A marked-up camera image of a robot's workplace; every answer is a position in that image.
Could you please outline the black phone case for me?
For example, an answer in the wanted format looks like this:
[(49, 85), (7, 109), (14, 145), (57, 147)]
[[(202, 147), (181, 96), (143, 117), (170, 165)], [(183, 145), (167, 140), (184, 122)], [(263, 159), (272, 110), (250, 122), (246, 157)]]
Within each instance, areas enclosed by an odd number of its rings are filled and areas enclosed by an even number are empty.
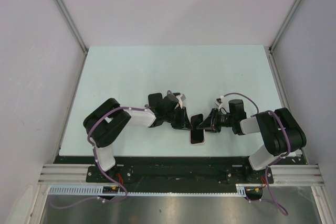
[(148, 95), (148, 106), (152, 108), (157, 107), (162, 100), (162, 93), (151, 93)]

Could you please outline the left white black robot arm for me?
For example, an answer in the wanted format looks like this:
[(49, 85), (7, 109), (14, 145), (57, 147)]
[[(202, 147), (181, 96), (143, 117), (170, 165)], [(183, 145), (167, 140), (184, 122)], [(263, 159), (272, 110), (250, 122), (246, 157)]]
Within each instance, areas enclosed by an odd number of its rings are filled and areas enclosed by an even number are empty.
[(185, 95), (181, 93), (168, 91), (165, 97), (152, 93), (148, 95), (147, 105), (135, 108), (122, 106), (116, 99), (109, 98), (87, 116), (83, 126), (99, 167), (98, 176), (105, 182), (115, 178), (112, 144), (127, 125), (153, 128), (167, 122), (176, 130), (193, 130), (184, 100)]

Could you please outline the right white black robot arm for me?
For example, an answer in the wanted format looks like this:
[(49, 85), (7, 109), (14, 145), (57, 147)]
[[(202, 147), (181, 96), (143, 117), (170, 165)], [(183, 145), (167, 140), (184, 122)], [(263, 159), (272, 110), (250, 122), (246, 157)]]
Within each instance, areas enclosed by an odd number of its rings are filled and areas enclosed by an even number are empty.
[(243, 179), (249, 183), (261, 177), (262, 169), (306, 146), (306, 135), (287, 108), (257, 112), (248, 118), (242, 99), (230, 100), (227, 113), (222, 112), (220, 98), (216, 104), (218, 107), (197, 125), (198, 130), (219, 133), (229, 127), (235, 135), (261, 134), (263, 145), (249, 156), (249, 165), (242, 169)]

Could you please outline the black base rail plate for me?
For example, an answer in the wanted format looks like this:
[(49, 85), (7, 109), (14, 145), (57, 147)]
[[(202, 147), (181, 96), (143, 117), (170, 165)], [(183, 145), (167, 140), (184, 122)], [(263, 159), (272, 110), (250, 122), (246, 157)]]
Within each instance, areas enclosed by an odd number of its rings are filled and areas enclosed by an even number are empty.
[(241, 157), (116, 157), (116, 165), (102, 173), (93, 157), (57, 156), (56, 164), (90, 164), (86, 182), (108, 183), (119, 191), (128, 189), (172, 189), (214, 192), (235, 184), (274, 183), (273, 170), (253, 170), (247, 156)]

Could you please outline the right aluminium frame post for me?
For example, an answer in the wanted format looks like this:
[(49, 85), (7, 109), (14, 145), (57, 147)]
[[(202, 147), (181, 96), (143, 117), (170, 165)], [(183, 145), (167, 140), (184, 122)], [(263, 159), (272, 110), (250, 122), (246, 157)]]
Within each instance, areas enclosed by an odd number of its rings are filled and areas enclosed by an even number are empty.
[(268, 50), (270, 53), (273, 53), (274, 50), (276, 49), (280, 39), (286, 32), (288, 26), (290, 25), (291, 21), (293, 20), (296, 12), (298, 11), (300, 5), (302, 4), (303, 0), (294, 0), (293, 3), (291, 4), (283, 22), (281, 23), (274, 39), (272, 40), (270, 46), (268, 47)]

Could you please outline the aluminium frame post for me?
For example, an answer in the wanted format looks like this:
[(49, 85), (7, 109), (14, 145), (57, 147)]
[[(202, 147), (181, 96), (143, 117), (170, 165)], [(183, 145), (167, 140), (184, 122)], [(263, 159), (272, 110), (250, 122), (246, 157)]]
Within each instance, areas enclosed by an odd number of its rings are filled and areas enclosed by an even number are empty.
[(54, 3), (56, 4), (61, 16), (63, 17), (66, 25), (68, 26), (71, 34), (73, 35), (76, 43), (78, 44), (78, 46), (80, 47), (81, 51), (84, 53), (84, 55), (86, 56), (88, 53), (88, 47), (86, 46), (64, 0), (53, 0)]
[(298, 11), (300, 5), (302, 4), (303, 0), (294, 0), (293, 3), (291, 4), (283, 22), (281, 23), (274, 39), (272, 40), (270, 46), (268, 47), (268, 50), (270, 53), (273, 53), (274, 50), (276, 49), (280, 39), (286, 32), (288, 26), (290, 25), (291, 21), (293, 20), (296, 12)]

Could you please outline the left aluminium frame post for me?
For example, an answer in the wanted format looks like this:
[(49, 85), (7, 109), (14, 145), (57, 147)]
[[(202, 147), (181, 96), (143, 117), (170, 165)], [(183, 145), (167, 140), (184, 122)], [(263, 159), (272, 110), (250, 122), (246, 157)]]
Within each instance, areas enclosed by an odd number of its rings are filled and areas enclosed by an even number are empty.
[(86, 56), (88, 53), (88, 47), (86, 46), (64, 0), (53, 0), (54, 3), (56, 4), (61, 16), (63, 17), (66, 25), (68, 26), (71, 34), (73, 35), (76, 43), (78, 44), (78, 46), (80, 47), (81, 51), (84, 53), (84, 55)]

